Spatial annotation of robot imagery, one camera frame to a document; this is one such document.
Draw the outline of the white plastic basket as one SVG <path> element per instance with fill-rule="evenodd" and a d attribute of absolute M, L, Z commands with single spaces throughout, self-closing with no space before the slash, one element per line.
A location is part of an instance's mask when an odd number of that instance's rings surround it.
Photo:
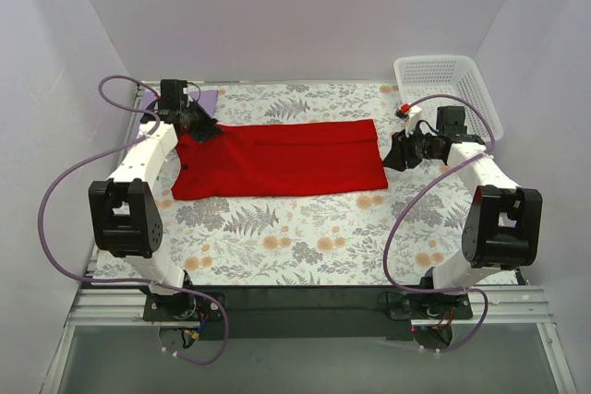
<path fill-rule="evenodd" d="M 501 120 L 472 58 L 451 54 L 407 56 L 396 59 L 393 69 L 403 102 L 413 103 L 430 97 L 419 104 L 426 120 L 433 123 L 441 106 L 459 105 L 449 98 L 452 95 L 473 105 L 465 111 L 465 124 L 471 134 L 486 142 L 489 132 L 495 140 L 502 139 Z"/>

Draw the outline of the red t shirt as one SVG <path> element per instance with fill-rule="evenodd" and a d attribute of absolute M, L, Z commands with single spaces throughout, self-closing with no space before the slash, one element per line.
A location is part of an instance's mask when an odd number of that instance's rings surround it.
<path fill-rule="evenodd" d="M 388 186 L 372 120 L 241 125 L 176 146 L 176 200 L 308 197 Z"/>

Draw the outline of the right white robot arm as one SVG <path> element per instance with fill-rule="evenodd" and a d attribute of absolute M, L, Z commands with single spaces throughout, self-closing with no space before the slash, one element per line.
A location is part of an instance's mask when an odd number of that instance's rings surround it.
<path fill-rule="evenodd" d="M 382 164 L 399 172 L 423 160 L 438 160 L 472 193 L 461 248 L 427 271 L 417 293 L 462 293 L 504 270 L 531 265 L 537 257 L 543 198 L 539 191 L 510 179 L 490 156 L 492 141 L 468 132 L 465 109 L 443 106 L 427 132 L 418 106 L 402 105 L 405 128 L 392 136 Z"/>

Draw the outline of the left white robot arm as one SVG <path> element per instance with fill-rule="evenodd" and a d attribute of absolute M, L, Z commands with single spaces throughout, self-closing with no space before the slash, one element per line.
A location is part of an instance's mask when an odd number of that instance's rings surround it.
<path fill-rule="evenodd" d="M 189 93 L 187 80 L 163 79 L 142 111 L 133 144 L 119 166 L 89 188 L 97 247 L 126 261 L 152 293 L 172 295 L 186 284 L 186 273 L 163 245 L 164 228 L 152 189 L 179 138 L 206 142 L 222 129 Z"/>

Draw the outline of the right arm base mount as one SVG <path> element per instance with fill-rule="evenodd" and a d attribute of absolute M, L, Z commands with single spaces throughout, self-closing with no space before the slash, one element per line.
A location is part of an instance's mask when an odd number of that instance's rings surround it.
<path fill-rule="evenodd" d="M 377 305 L 390 320 L 408 325 L 412 341 L 431 349 L 448 349 L 453 321 L 473 318 L 467 295 L 387 291 L 377 296 Z"/>

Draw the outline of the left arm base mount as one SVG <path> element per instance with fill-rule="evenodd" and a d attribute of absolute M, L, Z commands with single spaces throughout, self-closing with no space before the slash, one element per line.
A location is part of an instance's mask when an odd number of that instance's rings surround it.
<path fill-rule="evenodd" d="M 218 322 L 223 319 L 219 306 L 209 299 L 187 293 L 159 295 L 148 289 L 142 289 L 141 292 L 146 296 L 142 316 L 144 321 L 200 321 L 208 318 L 209 321 Z"/>

